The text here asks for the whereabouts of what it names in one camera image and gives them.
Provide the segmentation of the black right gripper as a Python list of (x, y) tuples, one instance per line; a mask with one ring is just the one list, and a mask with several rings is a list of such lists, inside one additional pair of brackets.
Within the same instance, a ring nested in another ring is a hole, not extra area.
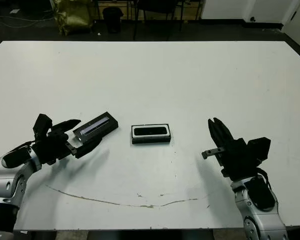
[(245, 142), (244, 139), (234, 139), (228, 127), (218, 118), (208, 120), (208, 128), (216, 148), (202, 152), (204, 159), (215, 156), (225, 178), (241, 180), (257, 174), (259, 164), (258, 142), (253, 139)]

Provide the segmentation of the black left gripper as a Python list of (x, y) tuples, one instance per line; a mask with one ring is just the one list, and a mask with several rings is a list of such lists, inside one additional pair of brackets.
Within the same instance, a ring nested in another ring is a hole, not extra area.
[(35, 140), (34, 152), (41, 164), (53, 165), (56, 160), (61, 160), (68, 155), (73, 155), (79, 159), (100, 144), (102, 141), (101, 137), (90, 139), (78, 148), (75, 148), (68, 142), (69, 136), (64, 132), (73, 129), (80, 122), (81, 120), (79, 119), (63, 121), (52, 126), (52, 131), (46, 136)]

